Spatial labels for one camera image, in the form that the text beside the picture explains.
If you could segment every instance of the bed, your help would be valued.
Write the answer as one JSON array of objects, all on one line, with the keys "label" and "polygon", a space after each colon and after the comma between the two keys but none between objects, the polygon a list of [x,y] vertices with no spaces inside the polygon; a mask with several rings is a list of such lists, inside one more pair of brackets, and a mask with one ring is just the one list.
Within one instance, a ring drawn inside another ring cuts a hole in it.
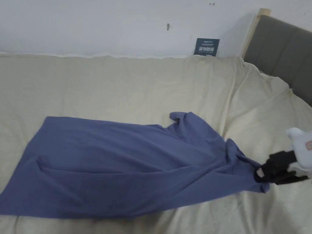
[{"label": "bed", "polygon": [[[267,40],[257,43],[265,25],[277,22],[278,27],[288,27],[268,13],[261,9],[252,24],[242,52],[246,62],[240,57],[211,56],[1,55],[0,191],[46,116],[168,126],[170,112],[192,111],[260,163],[270,153],[286,149],[290,143],[286,129],[312,130],[312,71],[306,65],[311,61],[311,46],[303,57],[299,52],[288,55],[302,62],[291,67],[293,73],[284,71],[288,44],[275,51],[263,50],[266,43],[272,45]],[[271,30],[270,38],[278,36],[275,31]],[[311,193],[307,180],[272,185],[267,194],[242,192],[136,219],[0,216],[0,233],[310,233]]]}]

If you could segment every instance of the wooden bed frame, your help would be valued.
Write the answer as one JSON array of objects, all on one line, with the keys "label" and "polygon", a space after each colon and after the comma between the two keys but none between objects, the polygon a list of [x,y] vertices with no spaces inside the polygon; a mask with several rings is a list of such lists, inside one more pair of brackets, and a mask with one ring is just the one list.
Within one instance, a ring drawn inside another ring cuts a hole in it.
[{"label": "wooden bed frame", "polygon": [[256,27],[260,21],[261,16],[266,15],[266,16],[271,16],[271,10],[268,8],[260,8],[258,15],[254,18],[251,27],[249,29],[247,38],[245,40],[244,46],[243,46],[243,50],[241,52],[241,57],[244,58],[245,54],[247,52],[248,46],[250,44],[250,41],[253,37],[253,34],[255,33]]}]

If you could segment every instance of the white robot part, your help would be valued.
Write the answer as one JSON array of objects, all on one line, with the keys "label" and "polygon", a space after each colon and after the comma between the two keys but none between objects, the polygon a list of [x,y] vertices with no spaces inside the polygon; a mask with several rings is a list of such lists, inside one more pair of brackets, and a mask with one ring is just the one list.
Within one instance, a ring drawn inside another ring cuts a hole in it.
[{"label": "white robot part", "polygon": [[298,128],[290,128],[287,135],[292,141],[292,150],[297,162],[291,163],[288,172],[295,171],[297,177],[312,178],[312,131],[304,132]]}]

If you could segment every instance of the white wall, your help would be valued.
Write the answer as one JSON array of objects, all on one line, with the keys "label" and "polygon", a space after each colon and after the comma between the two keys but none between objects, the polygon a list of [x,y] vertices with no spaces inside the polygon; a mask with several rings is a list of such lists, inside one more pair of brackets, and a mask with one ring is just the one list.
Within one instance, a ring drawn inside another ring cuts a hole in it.
[{"label": "white wall", "polygon": [[200,37],[237,56],[261,7],[312,31],[311,0],[0,0],[0,52],[178,56]]}]

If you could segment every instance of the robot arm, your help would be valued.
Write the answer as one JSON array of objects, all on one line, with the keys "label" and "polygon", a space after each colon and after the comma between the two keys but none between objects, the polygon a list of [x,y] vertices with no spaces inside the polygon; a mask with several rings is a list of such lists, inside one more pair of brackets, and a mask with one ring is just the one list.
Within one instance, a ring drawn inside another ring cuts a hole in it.
[{"label": "robot arm", "polygon": [[255,170],[257,182],[287,184],[312,178],[312,131],[287,130],[291,148],[271,154],[265,164]]}]

